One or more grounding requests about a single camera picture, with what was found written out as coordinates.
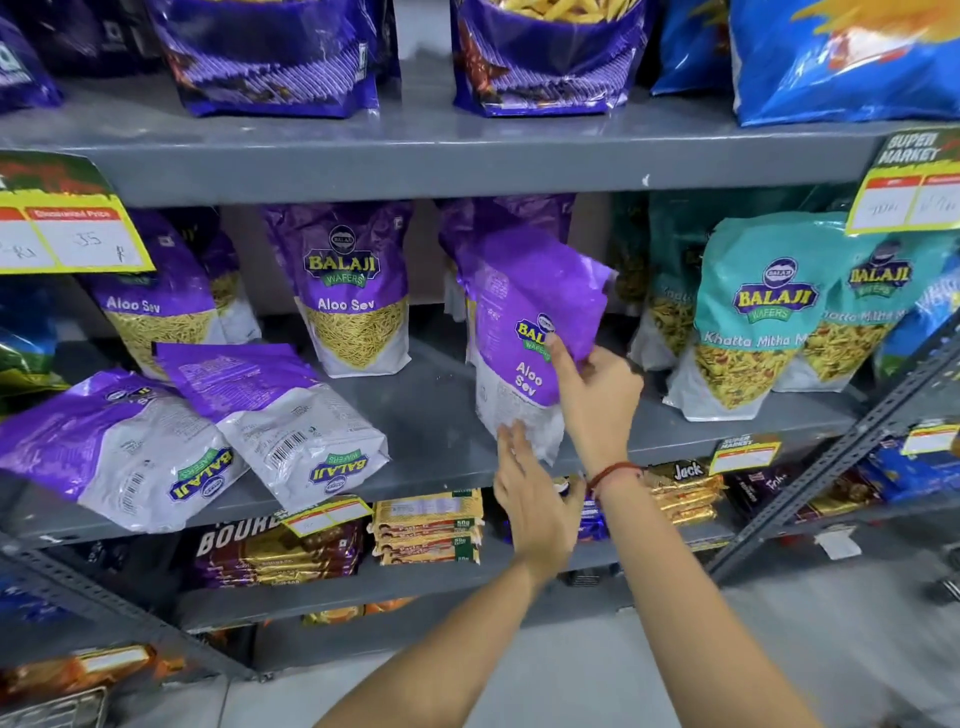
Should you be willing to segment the person's right forearm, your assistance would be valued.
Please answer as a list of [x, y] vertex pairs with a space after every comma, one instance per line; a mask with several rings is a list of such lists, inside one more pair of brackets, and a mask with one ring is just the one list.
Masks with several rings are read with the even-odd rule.
[[628, 461], [594, 488], [681, 728], [825, 728]]

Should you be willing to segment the blue biscuit packets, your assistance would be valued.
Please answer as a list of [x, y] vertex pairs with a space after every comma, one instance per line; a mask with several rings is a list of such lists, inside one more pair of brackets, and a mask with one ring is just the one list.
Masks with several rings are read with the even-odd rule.
[[960, 451], [903, 454], [905, 442], [905, 438], [884, 438], [854, 467], [884, 503], [960, 493]]

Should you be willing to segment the purple snack packet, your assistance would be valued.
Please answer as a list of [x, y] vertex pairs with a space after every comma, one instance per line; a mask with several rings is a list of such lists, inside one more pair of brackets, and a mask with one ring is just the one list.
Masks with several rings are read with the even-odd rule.
[[618, 274], [523, 222], [480, 233], [467, 252], [476, 414], [491, 435], [521, 421], [534, 455], [553, 465], [565, 422], [547, 336], [586, 359]]

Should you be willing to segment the dark brown biscuit packs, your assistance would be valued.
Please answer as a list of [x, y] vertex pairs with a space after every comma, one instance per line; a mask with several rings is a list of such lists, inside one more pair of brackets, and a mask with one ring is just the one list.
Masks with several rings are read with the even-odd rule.
[[[786, 463], [757, 470], [731, 472], [725, 476], [726, 497], [746, 521], [752, 520], [774, 500], [782, 488], [803, 471], [800, 463]], [[839, 476], [829, 487], [804, 504], [796, 523], [847, 515], [880, 504], [881, 492], [854, 469]]]

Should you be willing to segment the teal snack mix packet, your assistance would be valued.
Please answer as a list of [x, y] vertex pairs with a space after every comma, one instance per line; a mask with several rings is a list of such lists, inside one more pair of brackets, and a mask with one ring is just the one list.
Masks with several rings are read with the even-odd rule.
[[708, 190], [651, 194], [650, 279], [629, 351], [644, 371], [672, 370], [688, 345], [704, 249], [722, 217]]
[[702, 255], [691, 333], [663, 402], [689, 422], [750, 421], [822, 319], [854, 251], [846, 214], [728, 217]]
[[951, 231], [861, 234], [826, 295], [821, 321], [777, 393], [840, 392], [918, 302], [956, 248]]

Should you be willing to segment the dark purple striped snack bag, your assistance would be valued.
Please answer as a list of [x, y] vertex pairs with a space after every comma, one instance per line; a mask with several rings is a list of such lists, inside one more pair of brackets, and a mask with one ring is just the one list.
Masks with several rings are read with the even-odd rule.
[[0, 3], [0, 116], [63, 103], [64, 95], [33, 45]]
[[628, 99], [656, 0], [449, 0], [449, 11], [457, 108], [606, 115]]
[[145, 0], [192, 116], [344, 119], [379, 108], [391, 0]]

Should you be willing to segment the person's right hand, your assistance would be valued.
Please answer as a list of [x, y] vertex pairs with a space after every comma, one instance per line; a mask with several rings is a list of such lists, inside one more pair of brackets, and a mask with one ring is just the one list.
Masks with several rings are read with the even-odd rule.
[[589, 488], [616, 470], [628, 468], [628, 441], [644, 380], [628, 359], [594, 346], [593, 374], [586, 383], [558, 384], [567, 433], [588, 478]]

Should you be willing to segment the stack of yellow biscuit packs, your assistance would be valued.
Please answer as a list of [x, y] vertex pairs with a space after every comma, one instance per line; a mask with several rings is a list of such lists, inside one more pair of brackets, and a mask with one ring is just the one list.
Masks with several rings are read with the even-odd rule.
[[367, 532], [381, 566], [480, 564], [485, 528], [480, 489], [380, 500]]

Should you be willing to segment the person's left hand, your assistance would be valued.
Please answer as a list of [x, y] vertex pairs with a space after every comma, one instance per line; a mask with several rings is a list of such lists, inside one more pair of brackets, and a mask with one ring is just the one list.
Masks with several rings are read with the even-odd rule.
[[562, 523], [553, 478], [534, 455], [523, 422], [499, 425], [496, 439], [495, 498], [510, 522], [514, 561], [539, 590], [567, 569], [578, 529]]

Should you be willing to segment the row of purple packets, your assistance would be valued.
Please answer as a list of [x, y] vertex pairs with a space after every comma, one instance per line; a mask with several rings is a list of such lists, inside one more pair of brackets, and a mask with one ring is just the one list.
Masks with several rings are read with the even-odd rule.
[[184, 529], [247, 472], [286, 517], [356, 493], [387, 435], [328, 378], [398, 374], [409, 354], [405, 200], [274, 204], [274, 255], [327, 377], [294, 347], [147, 344], [159, 380], [102, 370], [0, 423], [0, 473], [132, 533]]

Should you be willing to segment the orange wrapped packet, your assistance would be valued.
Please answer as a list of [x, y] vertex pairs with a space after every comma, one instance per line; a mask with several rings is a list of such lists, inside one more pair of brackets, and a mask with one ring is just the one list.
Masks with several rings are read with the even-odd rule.
[[0, 669], [0, 706], [111, 688], [138, 674], [160, 681], [186, 667], [186, 657], [164, 655], [144, 644], [75, 651]]

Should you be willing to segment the grey metal shelf rack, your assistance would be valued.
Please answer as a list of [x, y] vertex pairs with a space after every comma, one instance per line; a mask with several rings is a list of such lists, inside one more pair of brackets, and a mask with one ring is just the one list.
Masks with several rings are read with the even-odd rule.
[[[815, 124], [812, 127], [740, 128], [717, 101], [641, 98], [611, 115], [487, 119], [456, 108], [447, 86], [421, 74], [388, 98], [379, 116], [346, 120], [273, 117], [191, 117], [161, 77], [84, 80], [54, 110], [0, 115], [0, 150], [41, 151], [87, 158], [132, 206], [253, 205], [268, 201], [358, 201], [366, 198], [433, 198], [498, 192], [607, 192], [650, 189], [786, 185], [851, 181], [866, 169], [882, 139], [896, 124]], [[440, 309], [414, 313], [413, 373], [402, 374], [406, 390], [388, 406], [389, 387], [373, 394], [348, 394], [373, 413], [388, 416], [390, 436], [415, 455], [436, 455], [432, 464], [400, 458], [399, 474], [371, 484], [377, 496], [410, 495], [416, 488], [482, 484], [495, 461], [492, 445], [481, 446], [479, 422], [469, 413], [466, 374], [454, 365], [453, 324]], [[449, 399], [426, 402], [414, 429], [403, 432], [402, 406], [417, 403], [414, 385]], [[669, 414], [645, 394], [631, 447], [638, 462], [704, 454], [749, 422], [690, 423]], [[871, 394], [858, 404], [851, 394], [784, 394], [765, 404], [755, 422], [763, 433], [783, 436], [798, 447], [821, 444], [846, 433], [869, 409]], [[184, 655], [197, 670], [241, 680], [269, 680], [272, 673], [310, 667], [389, 650], [426, 633], [469, 592], [491, 580], [509, 560], [506, 544], [485, 541], [482, 564], [417, 566], [404, 576], [361, 564], [356, 577], [298, 587], [193, 591], [175, 612], [141, 609], [123, 587], [160, 577], [160, 567], [133, 571], [130, 561], [109, 581], [63, 561], [69, 544], [115, 538], [108, 522], [57, 501], [40, 487], [16, 480], [0, 485], [0, 576], [72, 612], [49, 629], [12, 627], [0, 621], [0, 667], [60, 657], [71, 650], [105, 649], [132, 643]], [[683, 528], [690, 546], [731, 542], [738, 532], [720, 525]], [[295, 637], [287, 625], [300, 612], [346, 606], [351, 600], [418, 597], [408, 608], [364, 620], [321, 627]], [[255, 625], [245, 635], [246, 653], [218, 652], [188, 633]]]

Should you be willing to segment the large blue snack bag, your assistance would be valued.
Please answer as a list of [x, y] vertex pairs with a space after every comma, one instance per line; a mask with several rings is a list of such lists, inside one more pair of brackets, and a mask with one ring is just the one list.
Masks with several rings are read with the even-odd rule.
[[960, 0], [728, 0], [743, 127], [960, 121]]

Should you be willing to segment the blue biscuit pack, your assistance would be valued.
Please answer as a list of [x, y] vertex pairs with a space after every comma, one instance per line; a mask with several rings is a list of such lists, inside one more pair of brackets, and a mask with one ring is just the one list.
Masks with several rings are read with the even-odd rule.
[[[566, 498], [570, 492], [570, 476], [558, 476], [553, 478], [554, 490], [562, 497]], [[512, 542], [512, 528], [507, 516], [502, 516], [497, 527], [498, 537], [505, 543]], [[610, 539], [609, 529], [606, 524], [605, 516], [601, 513], [594, 500], [587, 498], [582, 505], [582, 513], [578, 528], [578, 543], [603, 542]]]

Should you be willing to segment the stack of brown biscuit packs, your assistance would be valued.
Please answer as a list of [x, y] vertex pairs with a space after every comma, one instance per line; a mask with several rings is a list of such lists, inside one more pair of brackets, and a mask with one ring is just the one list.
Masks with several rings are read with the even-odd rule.
[[363, 555], [366, 527], [359, 518], [300, 537], [273, 516], [211, 525], [185, 542], [187, 583], [225, 589], [351, 577]]

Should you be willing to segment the stack of golden biscuit packs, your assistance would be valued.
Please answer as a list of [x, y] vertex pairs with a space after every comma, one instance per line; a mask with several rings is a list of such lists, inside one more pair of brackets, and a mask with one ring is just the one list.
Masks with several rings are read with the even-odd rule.
[[696, 526], [718, 518], [717, 504], [726, 489], [722, 473], [712, 474], [701, 460], [677, 460], [643, 470], [642, 480], [657, 508], [676, 527]]

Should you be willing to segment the light blue snack packet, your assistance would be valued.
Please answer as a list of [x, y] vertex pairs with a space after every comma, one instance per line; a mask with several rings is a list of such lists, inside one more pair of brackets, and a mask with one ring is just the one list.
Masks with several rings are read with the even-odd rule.
[[872, 355], [874, 377], [894, 376], [948, 319], [960, 309], [960, 256], [947, 259], [942, 272], [894, 326]]

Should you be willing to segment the small yellow price tag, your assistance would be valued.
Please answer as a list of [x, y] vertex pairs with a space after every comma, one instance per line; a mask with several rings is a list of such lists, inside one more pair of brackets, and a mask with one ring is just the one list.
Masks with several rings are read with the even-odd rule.
[[304, 539], [330, 528], [364, 519], [373, 513], [372, 506], [360, 496], [340, 494], [302, 511], [279, 511], [273, 516], [297, 538]]
[[770, 466], [782, 447], [775, 434], [745, 434], [720, 441], [709, 462], [710, 476], [759, 470]]
[[960, 420], [930, 419], [912, 426], [903, 439], [902, 455], [914, 456], [945, 453], [960, 438]]

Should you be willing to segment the grey slotted angle rack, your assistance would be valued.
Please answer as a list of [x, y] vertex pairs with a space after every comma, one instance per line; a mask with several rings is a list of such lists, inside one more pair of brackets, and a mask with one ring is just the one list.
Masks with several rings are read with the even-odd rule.
[[960, 308], [868, 399], [846, 433], [817, 452], [801, 473], [705, 566], [722, 583], [765, 542], [781, 536], [801, 507], [854, 467], [886, 436], [920, 424], [960, 421]]

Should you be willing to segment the white paper slip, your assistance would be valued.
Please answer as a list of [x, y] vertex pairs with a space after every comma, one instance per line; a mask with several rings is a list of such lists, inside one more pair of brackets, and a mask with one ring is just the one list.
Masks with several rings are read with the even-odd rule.
[[832, 526], [816, 534], [813, 543], [831, 562], [856, 559], [863, 555], [863, 549], [855, 538], [857, 531], [856, 524]]

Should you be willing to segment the orange snack packets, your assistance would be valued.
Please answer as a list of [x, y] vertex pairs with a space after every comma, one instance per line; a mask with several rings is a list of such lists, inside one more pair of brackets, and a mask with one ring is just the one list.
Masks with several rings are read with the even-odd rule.
[[388, 614], [401, 610], [416, 599], [416, 597], [402, 597], [307, 613], [301, 618], [301, 623], [308, 626], [342, 625], [366, 616]]

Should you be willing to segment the person's left forearm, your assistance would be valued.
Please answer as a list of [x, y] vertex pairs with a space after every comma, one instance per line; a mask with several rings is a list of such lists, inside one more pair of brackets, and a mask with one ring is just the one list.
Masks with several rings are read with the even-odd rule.
[[531, 606], [564, 564], [514, 557], [423, 639], [355, 685], [313, 728], [464, 728]]

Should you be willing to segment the large yellow price tag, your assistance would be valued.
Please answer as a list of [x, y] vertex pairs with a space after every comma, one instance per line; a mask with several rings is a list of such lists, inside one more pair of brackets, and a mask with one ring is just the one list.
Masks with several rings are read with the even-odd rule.
[[88, 158], [0, 150], [0, 276], [131, 274], [156, 265]]
[[863, 176], [848, 236], [960, 232], [960, 124], [890, 134]]

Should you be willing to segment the green blue snack bag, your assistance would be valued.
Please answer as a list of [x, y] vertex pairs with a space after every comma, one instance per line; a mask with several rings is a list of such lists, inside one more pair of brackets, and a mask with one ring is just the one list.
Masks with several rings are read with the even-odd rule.
[[38, 276], [0, 274], [0, 400], [62, 392], [54, 299]]

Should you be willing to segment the small blue snack bag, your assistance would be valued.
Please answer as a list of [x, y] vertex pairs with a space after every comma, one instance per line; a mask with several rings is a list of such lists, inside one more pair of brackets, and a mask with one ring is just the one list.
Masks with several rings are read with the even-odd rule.
[[665, 0], [653, 96], [734, 90], [729, 0]]

